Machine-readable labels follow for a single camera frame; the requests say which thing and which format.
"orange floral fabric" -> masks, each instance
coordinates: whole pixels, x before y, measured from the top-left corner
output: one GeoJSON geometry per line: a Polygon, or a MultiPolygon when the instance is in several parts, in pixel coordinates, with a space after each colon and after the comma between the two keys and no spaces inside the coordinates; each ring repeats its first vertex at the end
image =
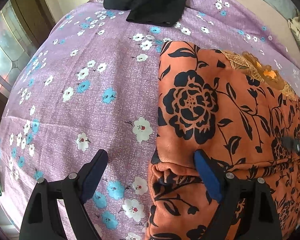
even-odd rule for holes
{"type": "MultiPolygon", "coordinates": [[[[194,168],[197,149],[240,179],[263,177],[271,188],[282,235],[296,226],[300,157],[285,150],[281,138],[300,141],[300,98],[286,97],[274,88],[278,82],[272,87],[233,65],[220,50],[181,41],[163,46],[157,149],[148,177],[153,206],[147,240],[199,240],[209,226],[218,203],[194,168]]],[[[243,207],[244,199],[238,203],[229,240],[234,239],[243,207]]]]}

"black garment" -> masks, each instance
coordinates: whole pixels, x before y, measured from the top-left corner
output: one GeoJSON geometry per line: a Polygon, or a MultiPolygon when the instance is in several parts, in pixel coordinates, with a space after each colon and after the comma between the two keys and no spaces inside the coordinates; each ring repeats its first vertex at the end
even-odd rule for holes
{"type": "Polygon", "coordinates": [[[131,10],[126,21],[173,26],[182,16],[186,0],[104,0],[106,9],[131,10]]]}

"blue gripper pad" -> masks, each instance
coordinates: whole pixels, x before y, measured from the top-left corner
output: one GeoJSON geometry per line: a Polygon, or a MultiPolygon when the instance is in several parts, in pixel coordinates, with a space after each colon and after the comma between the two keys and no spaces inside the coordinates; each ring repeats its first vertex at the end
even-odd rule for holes
{"type": "Polygon", "coordinates": [[[224,172],[221,167],[215,166],[203,150],[194,152],[194,165],[210,197],[220,203],[223,198],[224,184],[224,172]]]}
{"type": "Polygon", "coordinates": [[[82,185],[80,200],[86,203],[93,197],[93,194],[98,187],[104,170],[108,165],[108,153],[105,150],[98,150],[91,162],[86,163],[78,172],[79,184],[82,185]]]}

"patterned cloth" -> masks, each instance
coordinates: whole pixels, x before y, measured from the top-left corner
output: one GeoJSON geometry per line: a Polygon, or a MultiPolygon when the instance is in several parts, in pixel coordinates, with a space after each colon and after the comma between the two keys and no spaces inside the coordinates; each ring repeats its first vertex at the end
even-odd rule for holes
{"type": "MultiPolygon", "coordinates": [[[[199,240],[207,229],[218,203],[195,170],[193,153],[197,149],[203,149],[225,173],[233,172],[240,179],[263,177],[271,187],[283,236],[295,229],[300,209],[300,157],[285,150],[281,138],[300,141],[300,98],[294,93],[284,96],[276,89],[279,74],[261,66],[252,55],[244,56],[232,57],[241,64],[234,69],[220,50],[177,41],[164,45],[157,150],[149,166],[154,205],[146,239],[199,240]],[[256,61],[262,73],[276,76],[256,80],[251,73],[245,75],[249,68],[244,65],[250,61],[256,61]]],[[[235,237],[243,207],[241,199],[229,240],[235,237]]]]}
{"type": "MultiPolygon", "coordinates": [[[[0,125],[0,204],[17,228],[36,179],[64,179],[103,148],[109,164],[85,208],[103,239],[142,238],[165,41],[258,55],[300,96],[300,70],[285,47],[234,0],[187,0],[174,27],[128,23],[128,11],[105,10],[102,2],[64,16],[11,91],[0,125]]],[[[75,239],[59,204],[68,239],[75,239]]]]}

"silver bolt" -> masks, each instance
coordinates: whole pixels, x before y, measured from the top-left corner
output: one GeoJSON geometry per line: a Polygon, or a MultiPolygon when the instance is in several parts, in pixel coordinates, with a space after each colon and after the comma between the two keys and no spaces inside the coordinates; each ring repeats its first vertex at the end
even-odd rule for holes
{"type": "Polygon", "coordinates": [[[258,178],[257,181],[260,183],[260,184],[264,184],[265,183],[265,180],[263,178],[258,178]]]}
{"type": "Polygon", "coordinates": [[[41,178],[38,178],[38,179],[37,179],[37,183],[38,183],[38,184],[42,184],[43,182],[44,182],[44,178],[41,177],[41,178]]]}
{"type": "Polygon", "coordinates": [[[233,179],[233,178],[234,178],[234,175],[233,175],[233,173],[228,172],[228,173],[226,174],[226,177],[227,177],[228,179],[233,179]]]}
{"type": "Polygon", "coordinates": [[[75,172],[69,174],[69,179],[75,179],[77,174],[75,172]]]}

